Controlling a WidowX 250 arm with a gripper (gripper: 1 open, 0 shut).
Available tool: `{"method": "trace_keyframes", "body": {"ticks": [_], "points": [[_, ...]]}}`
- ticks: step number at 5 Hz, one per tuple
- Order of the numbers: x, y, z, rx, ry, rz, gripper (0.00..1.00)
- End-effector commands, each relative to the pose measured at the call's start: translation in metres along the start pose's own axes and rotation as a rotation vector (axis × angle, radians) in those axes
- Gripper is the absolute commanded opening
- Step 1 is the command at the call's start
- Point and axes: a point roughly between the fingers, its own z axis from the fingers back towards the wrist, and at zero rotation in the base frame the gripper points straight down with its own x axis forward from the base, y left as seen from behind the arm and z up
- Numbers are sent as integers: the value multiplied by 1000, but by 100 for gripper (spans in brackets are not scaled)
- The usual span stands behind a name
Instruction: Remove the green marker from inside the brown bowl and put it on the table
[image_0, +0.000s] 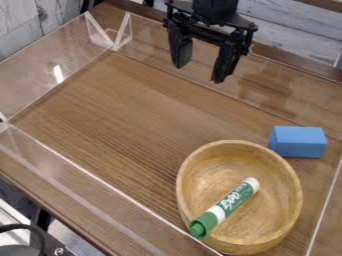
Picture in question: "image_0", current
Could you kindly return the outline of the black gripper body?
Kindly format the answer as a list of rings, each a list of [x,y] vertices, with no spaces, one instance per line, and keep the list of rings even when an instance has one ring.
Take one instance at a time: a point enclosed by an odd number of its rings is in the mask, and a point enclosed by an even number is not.
[[[257,25],[237,14],[238,0],[165,0],[162,26],[177,38],[190,37],[220,46],[232,42],[246,55]]]

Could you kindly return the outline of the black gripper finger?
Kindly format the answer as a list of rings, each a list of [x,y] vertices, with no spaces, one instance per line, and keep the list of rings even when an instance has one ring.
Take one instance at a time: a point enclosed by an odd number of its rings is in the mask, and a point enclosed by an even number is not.
[[[232,42],[225,42],[218,49],[218,55],[214,60],[210,80],[214,83],[221,83],[226,76],[233,73],[237,61],[238,61],[238,51],[236,44]]]
[[[178,29],[168,31],[169,53],[173,66],[182,68],[192,59],[192,38]]]

